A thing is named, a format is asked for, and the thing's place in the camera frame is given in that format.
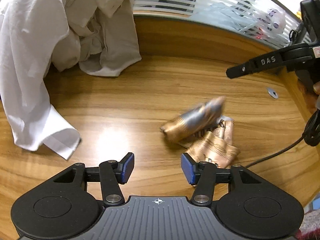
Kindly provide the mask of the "metal screw washer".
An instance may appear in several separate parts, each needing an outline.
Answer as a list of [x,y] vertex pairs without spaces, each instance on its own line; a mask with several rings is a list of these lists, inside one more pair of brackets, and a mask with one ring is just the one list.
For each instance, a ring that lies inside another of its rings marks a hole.
[[272,98],[278,99],[278,94],[273,88],[267,87],[267,92]]

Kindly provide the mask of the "beige cloth garment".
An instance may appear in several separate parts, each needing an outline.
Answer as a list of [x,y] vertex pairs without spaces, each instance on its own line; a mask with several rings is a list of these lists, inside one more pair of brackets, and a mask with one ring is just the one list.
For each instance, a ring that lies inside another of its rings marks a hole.
[[117,77],[140,61],[134,1],[66,0],[69,33],[53,50],[56,69],[77,64],[89,75]]

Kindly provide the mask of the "clear plastic bag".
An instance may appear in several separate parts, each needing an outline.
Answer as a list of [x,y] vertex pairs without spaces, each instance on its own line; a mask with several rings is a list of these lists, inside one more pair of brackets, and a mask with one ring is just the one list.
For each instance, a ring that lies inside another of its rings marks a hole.
[[256,38],[275,38],[286,26],[284,14],[277,9],[251,11],[250,5],[243,4],[213,3],[193,12],[189,19]]

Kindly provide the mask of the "white shirt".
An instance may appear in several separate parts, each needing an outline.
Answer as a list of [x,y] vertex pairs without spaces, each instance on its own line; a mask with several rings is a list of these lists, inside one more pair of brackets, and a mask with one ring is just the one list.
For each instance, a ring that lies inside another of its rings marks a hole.
[[44,76],[69,33],[66,0],[1,0],[1,101],[15,145],[69,159],[79,132],[52,106]]

